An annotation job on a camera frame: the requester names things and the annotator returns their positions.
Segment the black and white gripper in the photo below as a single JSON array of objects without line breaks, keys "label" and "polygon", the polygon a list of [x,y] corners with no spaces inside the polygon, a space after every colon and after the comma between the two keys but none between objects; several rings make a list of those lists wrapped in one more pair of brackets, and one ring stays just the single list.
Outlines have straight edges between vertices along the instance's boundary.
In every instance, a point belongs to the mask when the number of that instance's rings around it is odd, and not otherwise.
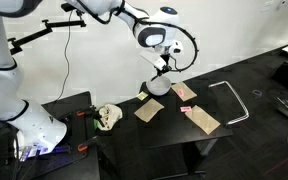
[{"label": "black and white gripper", "polygon": [[152,64],[157,70],[156,77],[160,77],[163,73],[168,73],[172,70],[168,61],[172,54],[178,54],[183,50],[183,45],[180,41],[174,40],[170,46],[155,46],[152,50],[143,50],[140,56],[147,62]]}]

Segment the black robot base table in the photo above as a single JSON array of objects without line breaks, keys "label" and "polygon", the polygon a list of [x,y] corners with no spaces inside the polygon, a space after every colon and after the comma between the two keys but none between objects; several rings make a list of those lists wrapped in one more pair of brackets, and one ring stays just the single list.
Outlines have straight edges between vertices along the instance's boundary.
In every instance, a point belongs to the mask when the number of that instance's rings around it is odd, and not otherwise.
[{"label": "black robot base table", "polygon": [[86,91],[56,103],[43,104],[53,116],[68,126],[68,132],[57,147],[47,155],[37,159],[29,158],[17,162],[13,152],[15,130],[0,123],[0,180],[74,180],[85,178],[99,179],[97,146],[79,151],[78,146],[95,135],[90,116],[77,116],[91,106],[91,94]]}]

